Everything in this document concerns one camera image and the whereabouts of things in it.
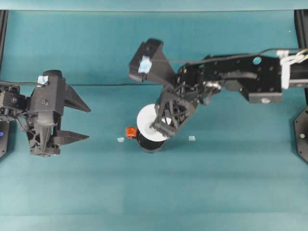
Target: teal backdrop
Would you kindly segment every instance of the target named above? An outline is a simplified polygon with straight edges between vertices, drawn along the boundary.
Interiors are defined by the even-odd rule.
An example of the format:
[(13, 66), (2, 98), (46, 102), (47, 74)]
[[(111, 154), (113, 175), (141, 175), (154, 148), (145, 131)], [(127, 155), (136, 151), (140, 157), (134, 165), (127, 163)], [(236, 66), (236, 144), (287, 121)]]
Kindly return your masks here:
[(0, 160), (0, 230), (306, 230), (308, 164), (296, 154), (292, 126), (306, 106), (301, 89), (270, 105), (223, 90), (159, 153), (117, 141), (161, 86), (102, 85), (132, 83), (129, 61), (150, 37), (165, 42), (168, 58), (194, 60), (297, 46), (293, 11), (11, 11), (0, 78), (35, 81), (61, 69), (92, 112), (65, 109), (62, 129), (90, 138), (58, 157), (31, 156), (12, 126)]
[(308, 8), (306, 0), (1, 0), (0, 9), (30, 11), (203, 12)]

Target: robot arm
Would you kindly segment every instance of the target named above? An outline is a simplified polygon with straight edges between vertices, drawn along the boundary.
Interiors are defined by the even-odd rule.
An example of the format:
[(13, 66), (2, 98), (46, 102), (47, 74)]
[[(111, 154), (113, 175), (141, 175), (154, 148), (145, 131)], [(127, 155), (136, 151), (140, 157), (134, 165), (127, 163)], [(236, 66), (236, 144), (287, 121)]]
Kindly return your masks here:
[[(128, 76), (135, 81), (164, 85), (154, 106), (155, 120), (150, 129), (161, 133), (165, 140), (178, 132), (199, 104), (208, 105), (222, 88), (240, 92), (249, 103), (267, 104), (280, 103), (283, 88), (308, 86), (306, 51), (289, 56), (288, 50), (283, 49), (277, 52), (279, 57), (263, 55), (277, 49), (258, 54), (207, 56), (184, 64), (175, 74), (162, 47), (163, 43), (155, 39), (142, 43), (129, 65)], [(149, 143), (154, 141), (149, 134), (142, 136)]]
[(84, 112), (91, 110), (74, 89), (67, 85), (61, 71), (43, 73), (43, 84), (35, 87), (32, 95), (20, 94), (20, 87), (0, 86), (0, 120), (16, 120), (18, 127), (27, 134), (33, 155), (60, 154), (60, 146), (87, 139), (88, 136), (61, 130), (64, 107)]

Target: black cable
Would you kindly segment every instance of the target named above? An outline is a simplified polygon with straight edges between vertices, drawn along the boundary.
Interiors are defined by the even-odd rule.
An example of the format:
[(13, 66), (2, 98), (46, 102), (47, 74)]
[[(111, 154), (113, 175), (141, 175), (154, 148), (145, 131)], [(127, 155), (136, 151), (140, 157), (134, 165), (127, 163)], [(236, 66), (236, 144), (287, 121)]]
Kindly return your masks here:
[(35, 83), (35, 82), (9, 82), (9, 81), (0, 81), (0, 84), (11, 84), (11, 85), (36, 85), (45, 87), (45, 84)]
[(181, 62), (181, 63), (187, 63), (187, 66), (192, 66), (192, 65), (201, 65), (201, 64), (206, 64), (206, 63), (211, 63), (211, 62), (219, 62), (219, 61), (225, 61), (225, 60), (230, 60), (230, 59), (239, 59), (239, 58), (249, 58), (249, 57), (254, 57), (254, 56), (259, 56), (261, 54), (270, 52), (270, 51), (303, 51), (306, 48), (270, 48), (266, 49), (263, 51), (260, 51), (258, 53), (254, 54), (238, 54), (238, 55), (231, 55), (231, 56), (225, 56), (225, 57), (219, 57), (219, 58), (208, 58), (205, 60), (201, 61), (192, 61), (192, 60), (165, 60), (165, 59), (151, 59), (152, 62), (162, 62), (162, 63), (168, 63), (168, 62)]

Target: white cable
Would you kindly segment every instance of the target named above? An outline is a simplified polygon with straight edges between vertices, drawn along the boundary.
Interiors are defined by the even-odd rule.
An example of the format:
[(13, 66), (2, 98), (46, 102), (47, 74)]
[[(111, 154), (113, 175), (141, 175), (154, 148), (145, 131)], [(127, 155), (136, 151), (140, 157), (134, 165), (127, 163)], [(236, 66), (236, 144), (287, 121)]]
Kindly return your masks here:
[(301, 63), (308, 59), (308, 55), (304, 55), (305, 52), (306, 50), (302, 50), (295, 55), (288, 56), (289, 51), (277, 51), (277, 56), (280, 58), (280, 65), (282, 67), (281, 86), (283, 89), (289, 88), (291, 65)]

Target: small blue object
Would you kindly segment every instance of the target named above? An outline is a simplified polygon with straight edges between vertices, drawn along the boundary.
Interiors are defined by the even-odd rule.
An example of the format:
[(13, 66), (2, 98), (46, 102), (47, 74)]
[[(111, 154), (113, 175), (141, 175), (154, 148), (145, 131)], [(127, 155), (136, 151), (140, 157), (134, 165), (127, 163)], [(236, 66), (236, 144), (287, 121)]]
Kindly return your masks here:
[(140, 62), (138, 73), (148, 74), (150, 72), (151, 67), (152, 67), (152, 62), (150, 61), (150, 57), (143, 56)]
[(254, 60), (252, 61), (254, 65), (259, 65), (262, 62), (262, 58), (261, 57), (256, 57), (254, 58)]

